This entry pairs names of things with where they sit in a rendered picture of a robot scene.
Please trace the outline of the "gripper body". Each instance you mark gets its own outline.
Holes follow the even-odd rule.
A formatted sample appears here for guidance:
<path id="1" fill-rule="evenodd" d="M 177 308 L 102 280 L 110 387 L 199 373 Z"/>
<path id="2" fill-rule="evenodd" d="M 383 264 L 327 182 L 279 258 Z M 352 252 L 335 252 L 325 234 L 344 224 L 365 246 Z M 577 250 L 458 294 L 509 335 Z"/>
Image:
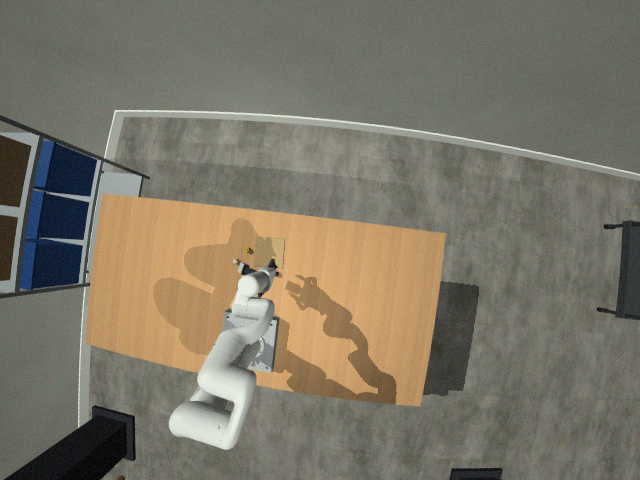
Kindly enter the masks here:
<path id="1" fill-rule="evenodd" d="M 272 285 L 272 284 L 271 284 L 271 282 L 274 280 L 274 277 L 275 277 L 275 274 L 276 274 L 276 269 L 275 269 L 275 268 L 272 268 L 272 267 L 271 267 L 271 268 L 269 268 L 269 267 L 267 267 L 267 265 L 266 265 L 266 266 L 263 266 L 262 268 L 260 268 L 258 271 L 262 271 L 262 272 L 266 273 L 266 274 L 267 274 L 267 276 L 270 278 L 270 279 L 269 279 L 269 286 L 267 287 L 267 289 L 265 289 L 264 291 L 260 292 L 260 293 L 266 293 L 266 292 L 268 292 L 268 291 L 270 290 L 270 288 L 271 288 L 271 285 Z M 272 279 L 272 280 L 271 280 L 271 279 Z M 270 282 L 270 280 L 271 280 L 271 282 Z"/>

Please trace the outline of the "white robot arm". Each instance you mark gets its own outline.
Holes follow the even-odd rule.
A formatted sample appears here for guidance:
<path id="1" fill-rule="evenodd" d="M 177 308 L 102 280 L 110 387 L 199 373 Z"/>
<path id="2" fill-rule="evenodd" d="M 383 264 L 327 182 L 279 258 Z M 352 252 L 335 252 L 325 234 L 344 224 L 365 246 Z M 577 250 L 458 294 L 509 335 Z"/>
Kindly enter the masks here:
<path id="1" fill-rule="evenodd" d="M 169 419 L 175 436 L 224 450 L 233 448 L 240 437 L 257 381 L 255 372 L 246 368 L 262 354 L 261 337 L 268 331 L 275 311 L 272 300 L 254 297 L 267 289 L 269 277 L 249 267 L 243 262 L 239 265 L 237 272 L 245 276 L 238 282 L 231 309 L 235 317 L 257 321 L 219 335 L 198 374 L 198 388 Z M 234 402 L 232 412 L 225 410 L 228 401 Z"/>

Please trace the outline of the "tan square mat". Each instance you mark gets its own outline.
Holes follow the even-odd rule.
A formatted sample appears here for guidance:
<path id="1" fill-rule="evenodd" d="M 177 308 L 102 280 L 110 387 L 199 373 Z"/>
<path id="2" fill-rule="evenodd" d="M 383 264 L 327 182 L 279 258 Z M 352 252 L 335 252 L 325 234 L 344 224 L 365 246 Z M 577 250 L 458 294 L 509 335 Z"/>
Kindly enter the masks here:
<path id="1" fill-rule="evenodd" d="M 283 268 L 284 243 L 282 238 L 256 237 L 254 266 L 268 266 L 271 258 Z"/>

